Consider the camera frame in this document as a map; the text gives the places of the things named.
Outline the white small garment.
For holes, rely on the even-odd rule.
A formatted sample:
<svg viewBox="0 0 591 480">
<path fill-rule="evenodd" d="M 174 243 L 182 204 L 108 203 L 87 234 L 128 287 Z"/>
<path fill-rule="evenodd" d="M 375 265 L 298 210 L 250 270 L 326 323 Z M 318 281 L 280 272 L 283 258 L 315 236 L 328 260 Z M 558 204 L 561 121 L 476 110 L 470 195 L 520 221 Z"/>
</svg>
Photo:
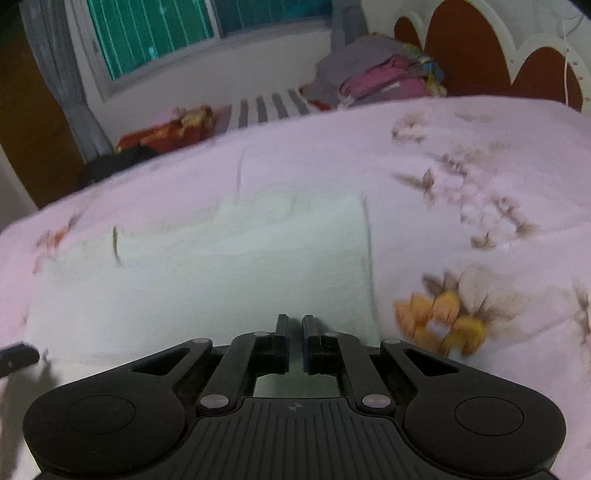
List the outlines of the white small garment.
<svg viewBox="0 0 591 480">
<path fill-rule="evenodd" d="M 280 315 L 379 343 L 362 198 L 271 192 L 184 224 L 96 235 L 44 264 L 25 337 L 78 371 L 196 337 L 226 345 L 273 331 Z"/>
</svg>

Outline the pile of folded clothes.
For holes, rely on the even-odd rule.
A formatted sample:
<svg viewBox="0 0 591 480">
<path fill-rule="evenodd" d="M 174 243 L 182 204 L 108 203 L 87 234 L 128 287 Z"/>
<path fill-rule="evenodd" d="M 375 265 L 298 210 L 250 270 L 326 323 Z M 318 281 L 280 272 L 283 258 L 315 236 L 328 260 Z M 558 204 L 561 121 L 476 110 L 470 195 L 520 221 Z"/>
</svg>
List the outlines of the pile of folded clothes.
<svg viewBox="0 0 591 480">
<path fill-rule="evenodd" d="M 445 97 L 444 73 L 420 48 L 392 37 L 363 36 L 319 60 L 315 78 L 300 88 L 322 111 Z"/>
</svg>

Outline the pink floral bed cover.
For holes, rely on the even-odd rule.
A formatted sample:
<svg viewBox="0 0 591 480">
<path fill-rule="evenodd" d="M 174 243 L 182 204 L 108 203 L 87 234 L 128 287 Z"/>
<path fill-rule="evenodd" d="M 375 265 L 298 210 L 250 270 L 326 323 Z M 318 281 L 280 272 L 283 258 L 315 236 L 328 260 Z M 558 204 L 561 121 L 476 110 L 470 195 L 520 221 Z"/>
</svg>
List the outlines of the pink floral bed cover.
<svg viewBox="0 0 591 480">
<path fill-rule="evenodd" d="M 271 192 L 356 195 L 370 235 L 380 337 L 424 276 L 459 280 L 487 334 L 466 362 L 534 388 L 561 408 L 554 470 L 590 475 L 590 120 L 550 101 L 416 99 L 236 130 L 110 177 L 1 236 L 1 337 L 26 333 L 44 264 L 113 228 L 190 222 Z M 44 354 L 1 394 L 1 475 L 35 472 L 24 409 L 60 371 Z"/>
</svg>

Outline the black cloth on bed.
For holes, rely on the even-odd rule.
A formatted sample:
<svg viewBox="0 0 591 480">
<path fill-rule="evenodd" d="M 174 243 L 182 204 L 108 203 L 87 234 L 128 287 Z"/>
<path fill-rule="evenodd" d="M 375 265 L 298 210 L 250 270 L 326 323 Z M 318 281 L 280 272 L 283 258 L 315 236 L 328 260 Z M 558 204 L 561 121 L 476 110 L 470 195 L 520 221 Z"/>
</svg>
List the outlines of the black cloth on bed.
<svg viewBox="0 0 591 480">
<path fill-rule="evenodd" d="M 90 185 L 99 183 L 119 172 L 128 170 L 135 165 L 157 156 L 157 151 L 142 145 L 135 145 L 118 153 L 98 156 L 82 169 L 79 176 L 78 189 L 82 190 Z"/>
</svg>

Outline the red orange patterned cloth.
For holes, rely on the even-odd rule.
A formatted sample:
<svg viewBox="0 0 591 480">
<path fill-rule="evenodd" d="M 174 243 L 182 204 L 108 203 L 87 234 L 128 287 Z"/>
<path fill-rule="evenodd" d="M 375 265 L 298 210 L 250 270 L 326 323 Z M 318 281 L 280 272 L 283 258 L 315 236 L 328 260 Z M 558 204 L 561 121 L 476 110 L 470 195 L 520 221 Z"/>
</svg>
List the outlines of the red orange patterned cloth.
<svg viewBox="0 0 591 480">
<path fill-rule="evenodd" d="M 122 136 L 116 145 L 116 152 L 142 146 L 158 154 L 166 154 L 211 138 L 215 124 L 216 115 L 211 106 L 177 109 L 173 117 L 165 123 Z"/>
</svg>

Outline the grey white striped sheet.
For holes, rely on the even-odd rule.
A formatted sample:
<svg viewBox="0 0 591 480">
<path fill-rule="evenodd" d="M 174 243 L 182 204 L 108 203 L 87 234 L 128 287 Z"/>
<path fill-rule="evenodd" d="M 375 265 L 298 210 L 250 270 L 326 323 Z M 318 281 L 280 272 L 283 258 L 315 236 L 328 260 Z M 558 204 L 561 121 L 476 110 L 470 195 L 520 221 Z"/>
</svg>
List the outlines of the grey white striped sheet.
<svg viewBox="0 0 591 480">
<path fill-rule="evenodd" d="M 223 135 L 231 131 L 276 121 L 304 117 L 320 113 L 317 106 L 308 103 L 296 89 L 290 88 L 256 97 L 238 100 L 214 111 L 213 134 Z"/>
</svg>

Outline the red white scalloped headboard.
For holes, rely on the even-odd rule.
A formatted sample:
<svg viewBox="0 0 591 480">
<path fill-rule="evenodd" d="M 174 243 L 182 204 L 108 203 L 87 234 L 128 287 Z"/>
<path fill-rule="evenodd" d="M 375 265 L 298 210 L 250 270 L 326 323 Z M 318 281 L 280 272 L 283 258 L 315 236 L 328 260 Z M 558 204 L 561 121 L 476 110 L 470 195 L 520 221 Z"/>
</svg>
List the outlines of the red white scalloped headboard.
<svg viewBox="0 0 591 480">
<path fill-rule="evenodd" d="M 489 1 L 407 1 L 394 17 L 394 38 L 433 57 L 451 96 L 543 99 L 590 113 L 590 55 L 570 38 L 585 15 L 562 1 L 540 1 L 534 29 L 520 32 Z"/>
</svg>

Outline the grey left curtain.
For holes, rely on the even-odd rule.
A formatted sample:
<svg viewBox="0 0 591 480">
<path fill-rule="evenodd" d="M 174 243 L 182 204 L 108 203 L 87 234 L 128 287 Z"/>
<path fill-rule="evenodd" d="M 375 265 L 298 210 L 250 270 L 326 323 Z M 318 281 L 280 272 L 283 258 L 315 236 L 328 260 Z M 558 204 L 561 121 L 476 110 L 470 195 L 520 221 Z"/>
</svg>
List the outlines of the grey left curtain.
<svg viewBox="0 0 591 480">
<path fill-rule="evenodd" d="M 27 41 L 50 93 L 63 111 L 84 162 L 112 152 L 87 105 L 63 1 L 25 0 L 19 11 Z"/>
</svg>

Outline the grey curtain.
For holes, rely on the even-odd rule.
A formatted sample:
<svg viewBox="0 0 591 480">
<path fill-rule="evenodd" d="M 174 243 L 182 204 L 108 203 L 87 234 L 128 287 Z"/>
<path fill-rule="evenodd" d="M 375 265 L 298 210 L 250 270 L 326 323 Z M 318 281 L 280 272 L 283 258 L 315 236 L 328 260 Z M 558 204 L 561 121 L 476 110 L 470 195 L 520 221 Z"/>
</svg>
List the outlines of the grey curtain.
<svg viewBox="0 0 591 480">
<path fill-rule="evenodd" d="M 332 51 L 341 49 L 369 33 L 361 0 L 332 0 Z"/>
<path fill-rule="evenodd" d="M 19 11 L 27 41 L 50 93 L 63 111 L 84 162 L 112 152 L 87 105 L 63 1 L 25 0 Z"/>
</svg>

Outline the grey right curtain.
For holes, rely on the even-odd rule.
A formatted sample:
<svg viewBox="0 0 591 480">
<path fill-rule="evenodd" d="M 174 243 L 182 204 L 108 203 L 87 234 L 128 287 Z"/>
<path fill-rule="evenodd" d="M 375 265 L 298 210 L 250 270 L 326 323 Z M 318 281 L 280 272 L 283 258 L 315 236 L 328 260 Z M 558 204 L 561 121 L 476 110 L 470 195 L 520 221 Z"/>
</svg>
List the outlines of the grey right curtain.
<svg viewBox="0 0 591 480">
<path fill-rule="evenodd" d="M 361 0 L 332 0 L 332 51 L 341 49 L 369 33 Z"/>
</svg>

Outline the window with green pane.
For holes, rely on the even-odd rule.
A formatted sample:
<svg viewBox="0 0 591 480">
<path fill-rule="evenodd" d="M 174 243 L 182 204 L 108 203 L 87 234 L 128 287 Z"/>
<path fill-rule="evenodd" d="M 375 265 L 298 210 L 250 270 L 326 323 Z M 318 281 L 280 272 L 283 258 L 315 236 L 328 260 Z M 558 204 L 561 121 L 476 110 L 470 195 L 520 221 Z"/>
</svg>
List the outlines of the window with green pane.
<svg viewBox="0 0 591 480">
<path fill-rule="evenodd" d="M 106 102 L 185 70 L 200 88 L 293 85 L 329 49 L 329 1 L 70 1 L 88 80 Z"/>
</svg>

